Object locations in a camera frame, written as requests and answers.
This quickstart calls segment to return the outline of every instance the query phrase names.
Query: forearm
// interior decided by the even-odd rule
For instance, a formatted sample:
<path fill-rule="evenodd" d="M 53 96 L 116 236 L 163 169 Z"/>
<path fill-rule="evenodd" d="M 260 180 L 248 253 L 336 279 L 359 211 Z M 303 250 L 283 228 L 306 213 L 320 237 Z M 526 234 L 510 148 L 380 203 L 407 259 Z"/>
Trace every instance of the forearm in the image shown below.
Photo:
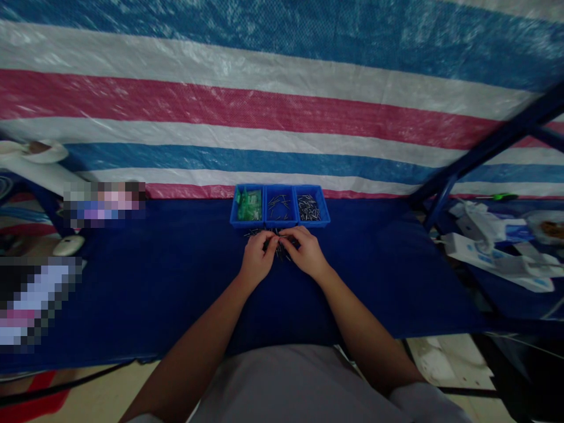
<path fill-rule="evenodd" d="M 168 352 L 120 422 L 144 413 L 185 422 L 221 364 L 252 291 L 236 278 Z"/>
<path fill-rule="evenodd" d="M 425 379 L 389 332 L 329 269 L 316 278 L 349 352 L 368 382 L 383 395 Z"/>

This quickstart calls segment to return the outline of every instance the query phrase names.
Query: finger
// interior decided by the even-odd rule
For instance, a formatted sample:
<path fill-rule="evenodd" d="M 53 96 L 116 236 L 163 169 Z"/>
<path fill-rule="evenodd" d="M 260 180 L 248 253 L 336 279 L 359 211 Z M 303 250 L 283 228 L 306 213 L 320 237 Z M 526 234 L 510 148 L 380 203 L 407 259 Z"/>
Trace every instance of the finger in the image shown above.
<path fill-rule="evenodd" d="M 249 239 L 249 243 L 251 242 L 257 243 L 262 247 L 262 245 L 266 242 L 266 240 L 272 238 L 274 235 L 275 235 L 274 232 L 271 231 L 261 231 L 256 235 L 251 236 Z"/>
<path fill-rule="evenodd" d="M 296 226 L 296 229 L 301 230 L 302 232 L 307 233 L 308 235 L 311 235 L 311 232 L 308 228 L 306 228 L 305 226 Z"/>
<path fill-rule="evenodd" d="M 274 260 L 274 253 L 276 252 L 276 247 L 278 247 L 279 240 L 280 238 L 278 238 L 277 236 L 274 236 L 270 239 L 266 253 L 264 253 L 263 260 L 268 260 L 268 261 Z"/>
<path fill-rule="evenodd" d="M 288 241 L 286 238 L 280 238 L 280 242 L 282 243 L 282 245 L 284 246 L 284 248 L 288 251 L 288 253 L 290 254 L 290 257 L 292 258 L 292 260 L 295 261 L 295 258 L 297 257 L 298 250 L 296 250 L 296 247 L 294 247 L 292 245 L 292 243 L 290 241 Z"/>
<path fill-rule="evenodd" d="M 294 238 L 296 238 L 298 240 L 298 242 L 301 244 L 302 241 L 305 241 L 307 239 L 307 237 L 309 236 L 309 234 L 303 232 L 302 230 L 299 229 L 298 227 L 293 227 L 293 228 L 288 228 L 288 229 L 284 229 L 282 231 L 280 231 L 280 235 L 293 235 Z"/>

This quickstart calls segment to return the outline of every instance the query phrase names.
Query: blue tablecloth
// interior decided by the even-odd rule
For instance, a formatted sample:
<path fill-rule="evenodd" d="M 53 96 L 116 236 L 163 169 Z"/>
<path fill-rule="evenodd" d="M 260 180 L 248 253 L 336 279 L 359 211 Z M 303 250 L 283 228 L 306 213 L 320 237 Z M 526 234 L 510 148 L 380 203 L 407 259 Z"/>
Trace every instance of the blue tablecloth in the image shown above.
<path fill-rule="evenodd" d="M 155 200 L 124 229 L 84 230 L 82 283 L 33 354 L 4 355 L 0 372 L 162 357 L 237 274 L 247 241 L 230 200 Z M 485 322 L 403 200 L 327 200 L 312 230 L 328 261 L 398 338 L 465 333 Z M 249 298 L 227 353 L 341 338 L 321 290 L 275 261 Z"/>

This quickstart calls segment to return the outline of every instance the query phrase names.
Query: blue plastic tray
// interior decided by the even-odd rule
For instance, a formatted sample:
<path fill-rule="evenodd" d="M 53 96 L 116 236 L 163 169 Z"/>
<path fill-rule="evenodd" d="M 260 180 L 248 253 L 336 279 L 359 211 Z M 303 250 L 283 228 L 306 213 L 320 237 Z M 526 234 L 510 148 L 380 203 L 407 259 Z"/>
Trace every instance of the blue plastic tray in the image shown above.
<path fill-rule="evenodd" d="M 329 218 L 329 211 L 323 190 L 319 185 L 260 185 L 260 184 L 241 184 L 235 187 L 239 192 L 253 191 L 260 189 L 263 195 L 263 209 L 261 220 L 240 221 L 237 219 L 237 212 L 239 205 L 236 202 L 236 197 L 233 198 L 231 206 L 231 216 L 229 223 L 235 229 L 257 229 L 257 228 L 286 228 L 296 225 L 303 225 L 306 227 L 325 227 L 331 219 Z M 320 212 L 320 220 L 300 220 L 300 212 L 298 209 L 298 197 L 302 195 L 311 195 L 317 201 Z M 269 203 L 280 196 L 279 199 L 289 200 L 286 207 L 282 201 L 279 201 L 271 207 Z"/>
<path fill-rule="evenodd" d="M 301 220 L 298 211 L 298 225 L 305 227 L 325 227 L 331 223 L 329 210 L 327 210 L 327 204 L 325 202 L 325 197 L 323 196 L 323 190 L 319 185 L 296 185 L 294 186 L 294 192 L 296 194 L 296 204 L 300 196 L 308 194 L 311 195 L 317 201 L 320 214 L 319 220 Z"/>
<path fill-rule="evenodd" d="M 266 210 L 265 226 L 268 229 L 296 226 L 298 223 L 298 208 L 292 185 L 266 185 L 265 192 L 263 207 Z M 269 205 L 275 199 L 278 202 L 273 206 Z"/>
<path fill-rule="evenodd" d="M 239 211 L 239 205 L 237 204 L 237 190 L 240 193 L 243 192 L 244 189 L 249 191 L 261 190 L 262 191 L 262 218 L 261 220 L 239 220 L 237 218 L 237 212 Z M 233 196 L 233 204 L 231 205 L 231 216 L 229 218 L 229 223 L 235 229 L 254 229 L 254 228 L 262 228 L 264 227 L 264 185 L 259 184 L 241 184 L 235 187 L 235 194 Z"/>

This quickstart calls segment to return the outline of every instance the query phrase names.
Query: hand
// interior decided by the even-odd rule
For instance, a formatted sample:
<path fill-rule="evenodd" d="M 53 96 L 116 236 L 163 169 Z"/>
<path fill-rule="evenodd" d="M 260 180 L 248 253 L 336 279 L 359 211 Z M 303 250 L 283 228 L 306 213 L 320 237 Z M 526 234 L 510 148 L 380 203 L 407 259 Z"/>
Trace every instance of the hand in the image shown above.
<path fill-rule="evenodd" d="M 270 240 L 268 248 L 263 251 L 264 243 Z M 274 253 L 278 246 L 279 238 L 270 231 L 262 231 L 251 236 L 245 247 L 243 264 L 236 279 L 248 284 L 252 289 L 268 275 L 274 260 Z"/>
<path fill-rule="evenodd" d="M 323 252 L 321 252 L 321 247 L 317 238 L 314 237 L 306 227 L 297 226 L 289 229 L 284 229 L 280 231 L 280 235 L 290 236 L 298 240 L 300 243 L 300 248 L 296 248 L 292 245 L 287 238 L 280 238 L 280 242 L 290 253 L 290 257 L 296 265 L 310 275 L 316 281 L 322 276 L 326 275 L 328 271 L 332 270 L 329 263 L 325 259 Z"/>

